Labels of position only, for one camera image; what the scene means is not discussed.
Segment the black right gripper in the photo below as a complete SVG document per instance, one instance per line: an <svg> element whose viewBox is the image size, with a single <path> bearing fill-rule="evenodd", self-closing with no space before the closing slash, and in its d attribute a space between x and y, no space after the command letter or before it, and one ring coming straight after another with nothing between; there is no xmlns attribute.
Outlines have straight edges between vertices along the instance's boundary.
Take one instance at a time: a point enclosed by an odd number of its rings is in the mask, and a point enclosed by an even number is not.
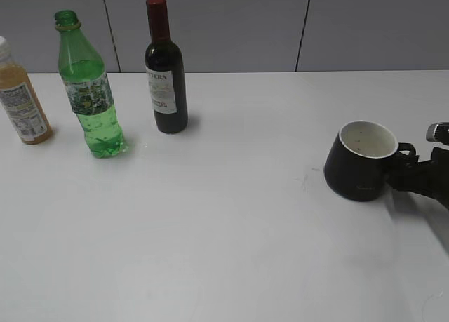
<svg viewBox="0 0 449 322"><path fill-rule="evenodd" d="M448 146L448 122L431 124L426 140ZM406 152L399 150L387 160L384 168L387 184L397 191L430 196L448 206L448 149L434 147L426 161L420 161L412 150Z"/></svg>

